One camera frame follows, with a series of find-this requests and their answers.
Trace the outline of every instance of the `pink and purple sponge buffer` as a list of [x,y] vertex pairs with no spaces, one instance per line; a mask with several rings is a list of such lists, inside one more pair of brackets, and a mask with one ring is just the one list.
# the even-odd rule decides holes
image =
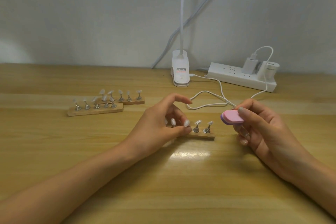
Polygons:
[[244,120],[239,116],[238,111],[236,110],[227,110],[220,115],[220,119],[226,125],[240,124]]

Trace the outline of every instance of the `white wall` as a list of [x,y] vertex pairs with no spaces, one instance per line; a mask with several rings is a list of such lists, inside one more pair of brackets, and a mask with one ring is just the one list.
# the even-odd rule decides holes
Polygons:
[[[148,67],[179,26],[179,2],[0,0],[0,62]],[[185,19],[199,2],[186,0]],[[185,48],[192,68],[241,66],[271,45],[282,71],[336,73],[335,36],[336,0],[212,0]],[[171,52],[157,67],[170,65]]]

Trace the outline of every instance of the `person's right hand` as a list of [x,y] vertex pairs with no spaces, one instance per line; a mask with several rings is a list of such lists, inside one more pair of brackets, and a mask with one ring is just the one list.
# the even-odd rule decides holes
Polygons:
[[254,99],[237,105],[239,115],[245,121],[233,125],[242,145],[248,145],[254,153],[277,175],[293,182],[301,164],[314,161],[314,157],[299,143],[280,116]]

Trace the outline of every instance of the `wooden table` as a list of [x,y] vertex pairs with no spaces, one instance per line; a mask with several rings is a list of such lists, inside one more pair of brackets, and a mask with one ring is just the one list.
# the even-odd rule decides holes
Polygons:
[[[335,168],[336,76],[277,74],[276,81],[274,93],[257,99],[279,112],[314,156]],[[234,103],[258,92],[222,85]],[[102,88],[143,90],[146,103],[121,113],[66,116],[74,97],[91,98]],[[201,78],[192,78],[187,88],[174,87],[170,70],[0,65],[0,197],[116,145],[146,107],[170,92],[192,97],[201,90],[220,94],[217,82]],[[218,99],[202,94],[194,105],[212,102]],[[334,222],[235,141],[232,126],[219,118],[230,106],[190,111],[177,105],[191,121],[213,120],[215,141],[181,139],[162,148],[108,183],[65,223]]]

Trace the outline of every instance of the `logo on charger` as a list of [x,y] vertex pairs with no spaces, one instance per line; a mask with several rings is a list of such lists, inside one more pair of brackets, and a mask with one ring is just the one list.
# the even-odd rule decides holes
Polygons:
[[186,73],[187,69],[186,68],[177,68],[176,73]]

